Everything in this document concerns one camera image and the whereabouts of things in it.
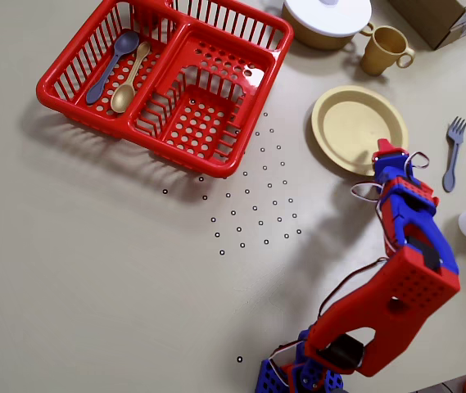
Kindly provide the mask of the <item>blue and red gripper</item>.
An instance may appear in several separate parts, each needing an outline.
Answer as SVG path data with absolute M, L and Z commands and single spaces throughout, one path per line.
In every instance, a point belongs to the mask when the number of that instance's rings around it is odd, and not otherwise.
M 386 248 L 401 248 L 414 238 L 440 247 L 440 230 L 434 222 L 440 199 L 426 183 L 409 180 L 412 165 L 404 168 L 408 152 L 386 138 L 378 139 L 373 154 L 374 186 L 383 189 L 378 203 Z

